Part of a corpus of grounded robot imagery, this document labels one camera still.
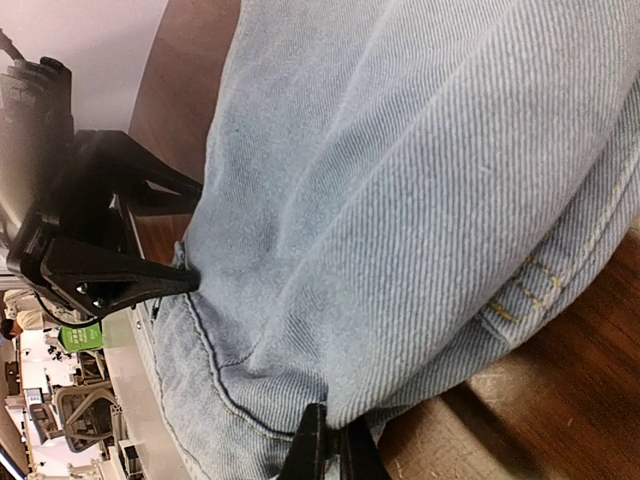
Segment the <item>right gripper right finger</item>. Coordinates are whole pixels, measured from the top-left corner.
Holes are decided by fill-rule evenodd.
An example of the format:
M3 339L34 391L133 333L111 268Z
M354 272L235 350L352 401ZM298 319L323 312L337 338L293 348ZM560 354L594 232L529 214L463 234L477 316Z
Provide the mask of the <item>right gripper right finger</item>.
M365 422L352 422L340 432L342 480L390 480L371 432Z

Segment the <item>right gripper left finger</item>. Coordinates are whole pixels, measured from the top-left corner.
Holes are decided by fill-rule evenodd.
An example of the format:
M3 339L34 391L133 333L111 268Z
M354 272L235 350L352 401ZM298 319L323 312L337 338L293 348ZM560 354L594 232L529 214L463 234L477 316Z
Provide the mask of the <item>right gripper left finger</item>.
M309 404L279 474L280 480L323 480L327 454L326 406Z

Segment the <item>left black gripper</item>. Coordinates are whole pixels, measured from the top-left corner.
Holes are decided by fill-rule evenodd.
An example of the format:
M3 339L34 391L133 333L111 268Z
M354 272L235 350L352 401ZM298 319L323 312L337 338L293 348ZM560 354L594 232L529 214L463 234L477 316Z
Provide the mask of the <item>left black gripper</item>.
M197 201L202 184L117 130L79 130L70 70L15 57L1 74L1 249L7 270L48 301L104 317L192 292L197 272L125 255L113 187L150 181Z

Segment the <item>light blue denim skirt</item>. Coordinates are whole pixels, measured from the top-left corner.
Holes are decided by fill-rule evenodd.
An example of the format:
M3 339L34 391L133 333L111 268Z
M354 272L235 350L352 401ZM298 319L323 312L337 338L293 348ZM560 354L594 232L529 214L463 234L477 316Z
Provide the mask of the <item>light blue denim skirt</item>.
M639 209L635 1L245 1L150 317L194 479L274 479L302 416L393 417L500 359Z

